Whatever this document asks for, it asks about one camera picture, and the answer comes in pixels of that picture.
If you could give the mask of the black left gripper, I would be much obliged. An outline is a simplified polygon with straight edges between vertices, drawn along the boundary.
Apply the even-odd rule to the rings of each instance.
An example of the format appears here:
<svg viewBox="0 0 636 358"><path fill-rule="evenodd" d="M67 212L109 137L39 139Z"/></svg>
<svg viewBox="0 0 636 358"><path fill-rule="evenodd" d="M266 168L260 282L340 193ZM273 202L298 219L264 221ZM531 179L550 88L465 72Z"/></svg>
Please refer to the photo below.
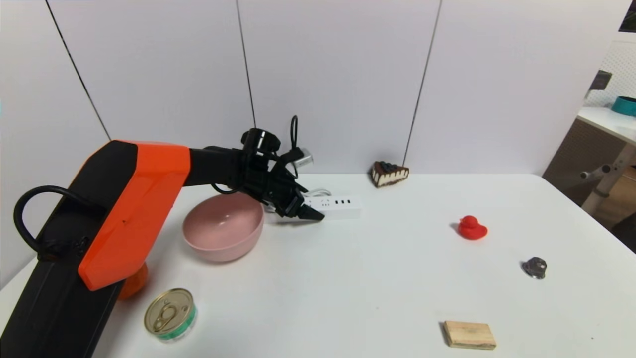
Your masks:
<svg viewBox="0 0 636 358"><path fill-rule="evenodd" d="M280 217L297 217L301 220L322 221L325 214L303 204L304 193L296 177L287 169L272 170L265 190L265 201Z"/></svg>

